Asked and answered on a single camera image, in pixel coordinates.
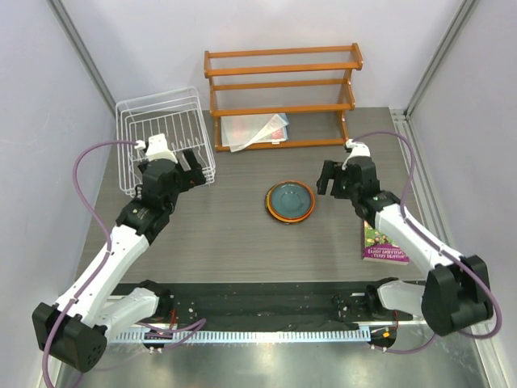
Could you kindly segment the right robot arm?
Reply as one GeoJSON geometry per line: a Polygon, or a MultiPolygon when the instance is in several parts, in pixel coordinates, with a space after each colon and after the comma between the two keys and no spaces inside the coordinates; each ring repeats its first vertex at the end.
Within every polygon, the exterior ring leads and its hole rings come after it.
{"type": "Polygon", "coordinates": [[[364,300],[369,316],[382,319],[400,310],[424,318],[440,336],[493,318],[494,330],[499,331],[502,312],[490,291],[485,262],[448,247],[423,227],[397,196],[381,189],[371,158],[324,161],[317,192],[349,200],[355,213],[394,239],[426,278],[424,285],[395,278],[376,282],[364,300]]]}

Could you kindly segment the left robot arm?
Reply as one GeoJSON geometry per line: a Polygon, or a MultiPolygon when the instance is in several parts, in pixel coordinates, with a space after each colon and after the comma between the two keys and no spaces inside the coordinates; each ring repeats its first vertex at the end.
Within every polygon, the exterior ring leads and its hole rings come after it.
{"type": "Polygon", "coordinates": [[[195,152],[183,150],[188,168],[166,151],[139,165],[137,195],[123,207],[107,242],[90,266],[52,305],[41,302],[32,313],[44,358],[54,357],[80,373],[92,370],[107,343],[143,319],[166,321],[173,309],[170,290],[145,280],[127,296],[106,300],[132,264],[167,226],[178,197],[206,183],[195,152]]]}

